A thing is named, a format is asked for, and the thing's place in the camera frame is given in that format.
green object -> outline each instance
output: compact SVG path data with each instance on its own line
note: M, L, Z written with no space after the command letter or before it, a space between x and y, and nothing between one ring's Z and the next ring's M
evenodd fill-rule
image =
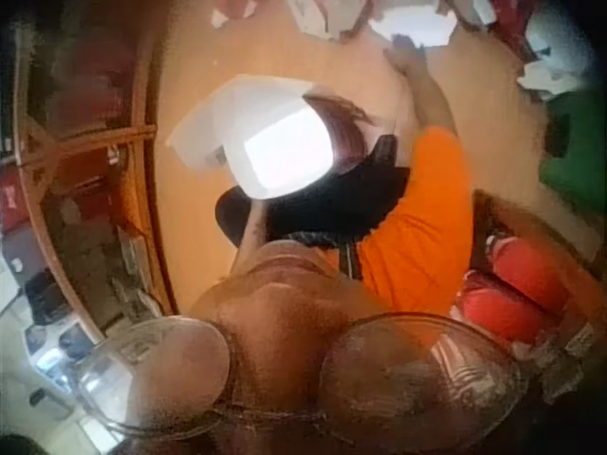
M572 92L548 102L547 152L540 181L577 209L607 212L605 94Z

white paper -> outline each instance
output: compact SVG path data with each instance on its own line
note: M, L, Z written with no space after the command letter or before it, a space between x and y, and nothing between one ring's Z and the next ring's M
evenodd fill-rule
M556 2L543 1L538 5L524 36L536 55L552 69L581 75L594 63L594 51L583 32Z
M331 39L326 20L316 2L313 0L286 0L286 2L300 31L324 40Z
M369 21L371 28L386 40L394 35L409 36L416 46L445 46L457 25L453 11L446 16L436 13L434 5L397 7L383 11L379 20Z
M552 95L580 90L585 81L568 73L552 70L546 62L538 60L524 66L524 76L517 82L527 90L543 90Z
M257 2L254 2L253 0L248 0L247 6L245 7L245 13L243 14L243 18L252 16L256 9Z
M219 9L214 9L211 13L211 25L213 28L221 28L230 18Z
M497 21L495 8L491 5L489 0L472 0L472 5L484 25L488 26Z
M366 4L367 0L324 0L327 28L333 39L354 28Z
M195 170L225 152L230 170L255 199L298 191L333 165L326 126L302 95L311 82L242 75L196 106L167 144Z

floor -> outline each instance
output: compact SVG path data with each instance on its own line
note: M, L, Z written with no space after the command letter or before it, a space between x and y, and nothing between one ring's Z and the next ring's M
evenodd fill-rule
M17 298L0 316L1 433L27 436L49 454L99 454L81 427L83 422L90 420L84 409L73 397L57 391L29 365L22 330L31 324L31 310L25 297ZM30 396L41 388L59 398L73 412L62 420L56 420L55 408L31 406Z
M302 79L335 90L369 114L393 120L405 144L414 135L408 88L365 29L346 45L301 32L286 3L268 0L252 17L211 27L212 2L175 2L165 43L155 147L161 239L181 311L224 277L235 249L214 221L228 169L194 172L165 145L174 127L214 89L242 73ZM591 259L600 239L538 181L545 112L516 84L522 64L501 42L458 27L429 53L469 154L474 185L532 210Z

shelf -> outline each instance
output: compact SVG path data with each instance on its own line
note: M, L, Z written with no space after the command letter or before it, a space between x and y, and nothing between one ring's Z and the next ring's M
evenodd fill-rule
M81 318L83 322L83 329L86 334L94 341L100 342L104 339L104 335L101 330L97 327L97 324L91 318L88 309L83 305L76 290L72 286L69 278L65 274L64 268L57 257L55 248L50 239L48 229L46 228L45 216L42 213L40 206L40 200L32 195L37 194L36 182L33 179L33 175L26 169L20 168L19 173L21 175L21 185L23 187L23 193L26 197L26 203L28 204L29 221L33 227L36 238L38 239L38 246L40 247L43 256L45 257L48 268L55 277L55 281L64 293L65 299L70 304L72 309Z
M157 14L150 19L163 20ZM127 169L117 184L120 196L124 198L124 221L128 221L143 235L147 247L152 288L150 294L159 302L167 315L175 313L170 287L163 277L162 265L156 244L156 235L149 207L149 185L147 177L146 142L149 144L156 134L156 126L146 124L149 72L155 52L156 30L151 21L138 36L135 67L133 68L130 112L127 111L129 125L103 129L79 136L58 139L28 114L29 69L34 37L32 24L22 24L17 31L17 58L15 63L15 90L13 96L14 137L16 161L28 205L31 225L39 247L46 259L57 284L65 298L82 319L83 328L94 341L104 338L104 333L91 317L91 312L83 304L83 296L76 290L76 282L71 282L59 259L45 218L43 201L54 181L62 162L79 154L126 146L128 150Z

red object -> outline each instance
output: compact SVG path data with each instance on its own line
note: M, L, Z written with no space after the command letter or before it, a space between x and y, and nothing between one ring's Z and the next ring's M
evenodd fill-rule
M538 0L491 0L497 16L493 29L524 60L528 48L524 31L537 3Z
M510 341L533 344L549 326L540 310L497 289L470 291L462 297L461 306L470 322Z
M16 166L0 171L0 228L6 234L29 218L28 205Z
M499 240L489 253L493 273L539 304L544 310L560 315L569 293L552 266L526 240L516 237Z

